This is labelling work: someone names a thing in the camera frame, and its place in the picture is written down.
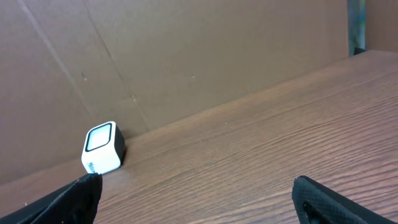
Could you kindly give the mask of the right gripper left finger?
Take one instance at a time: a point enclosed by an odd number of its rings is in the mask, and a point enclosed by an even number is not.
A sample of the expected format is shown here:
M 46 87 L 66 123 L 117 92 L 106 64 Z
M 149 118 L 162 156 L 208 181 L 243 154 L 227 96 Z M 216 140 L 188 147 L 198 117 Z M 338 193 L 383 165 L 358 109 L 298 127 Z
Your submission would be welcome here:
M 1 218 L 16 224 L 93 224 L 103 189 L 101 174 L 86 174 Z

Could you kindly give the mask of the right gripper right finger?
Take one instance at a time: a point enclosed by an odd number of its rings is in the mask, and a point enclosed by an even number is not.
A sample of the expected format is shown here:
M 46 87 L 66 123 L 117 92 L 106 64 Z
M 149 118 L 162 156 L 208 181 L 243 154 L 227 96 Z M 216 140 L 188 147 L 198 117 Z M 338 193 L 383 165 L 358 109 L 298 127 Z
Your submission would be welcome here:
M 294 180 L 292 200 L 300 224 L 395 224 L 304 175 Z

